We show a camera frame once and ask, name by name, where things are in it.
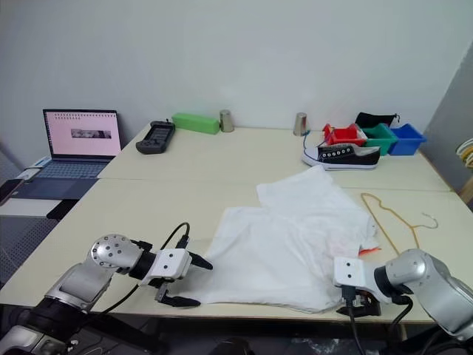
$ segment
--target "white sole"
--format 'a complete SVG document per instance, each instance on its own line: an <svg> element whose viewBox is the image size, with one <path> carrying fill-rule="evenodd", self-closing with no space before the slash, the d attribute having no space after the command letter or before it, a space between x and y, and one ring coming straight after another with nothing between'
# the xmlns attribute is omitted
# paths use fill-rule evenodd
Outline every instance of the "white sole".
<svg viewBox="0 0 473 355"><path fill-rule="evenodd" d="M328 164L322 163L321 161L315 160L308 155L302 153L302 161L310 166L322 165L325 170L373 170L378 164L375 165L352 165L352 164Z"/></svg>

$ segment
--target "sneaker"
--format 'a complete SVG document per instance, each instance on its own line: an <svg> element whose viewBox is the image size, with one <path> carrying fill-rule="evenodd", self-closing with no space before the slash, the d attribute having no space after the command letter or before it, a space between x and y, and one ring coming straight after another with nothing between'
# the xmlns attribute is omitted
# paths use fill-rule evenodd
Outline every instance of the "sneaker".
<svg viewBox="0 0 473 355"><path fill-rule="evenodd" d="M379 146L357 146L353 143L333 144L304 149L302 161L325 170L374 169L380 157Z"/></svg>

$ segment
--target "plastic bin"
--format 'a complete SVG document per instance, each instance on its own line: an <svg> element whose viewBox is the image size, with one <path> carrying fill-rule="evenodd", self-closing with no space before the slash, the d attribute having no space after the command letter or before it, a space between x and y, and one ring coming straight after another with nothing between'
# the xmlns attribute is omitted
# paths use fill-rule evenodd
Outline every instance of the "plastic bin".
<svg viewBox="0 0 473 355"><path fill-rule="evenodd" d="M391 145L391 155L414 155L421 143L427 139L410 124L404 124L399 128L391 128L398 141Z"/></svg>
<svg viewBox="0 0 473 355"><path fill-rule="evenodd" d="M379 146L381 155L386 155L398 138L386 124L378 124L373 128L362 128L368 139L364 146Z"/></svg>
<svg viewBox="0 0 473 355"><path fill-rule="evenodd" d="M329 146L338 143L354 143L357 146L362 146L367 141L367 136L356 124L350 124L347 128L335 128L326 124L324 137Z"/></svg>

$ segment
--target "keyboard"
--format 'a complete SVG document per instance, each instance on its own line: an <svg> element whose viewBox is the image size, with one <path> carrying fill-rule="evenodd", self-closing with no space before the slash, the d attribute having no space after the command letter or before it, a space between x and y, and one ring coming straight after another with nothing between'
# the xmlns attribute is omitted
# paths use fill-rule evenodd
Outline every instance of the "keyboard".
<svg viewBox="0 0 473 355"><path fill-rule="evenodd" d="M95 179L103 170L103 163L59 163L51 162L46 165L36 178L66 178L66 179Z"/></svg>

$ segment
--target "floor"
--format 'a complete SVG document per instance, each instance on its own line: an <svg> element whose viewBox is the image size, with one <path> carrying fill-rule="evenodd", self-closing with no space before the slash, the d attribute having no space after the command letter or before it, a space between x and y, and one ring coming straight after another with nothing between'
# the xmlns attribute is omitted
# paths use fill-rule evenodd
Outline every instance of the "floor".
<svg viewBox="0 0 473 355"><path fill-rule="evenodd" d="M0 328L7 330L12 323L22 323L27 311L22 308L5 306L0 322ZM146 331L149 318L119 317L136 328ZM207 355L219 343L233 337L226 335L191 335L163 334L161 339L168 344L169 349L161 352L165 355ZM351 339L300 339L291 337L242 337L246 339L255 355L358 355ZM82 330L76 337L78 345L71 355L142 355L144 351L120 345L110 339L104 339L97 334ZM376 349L383 348L383 342L363 342L367 355L376 355ZM461 355L462 351L444 352L445 355Z"/></svg>

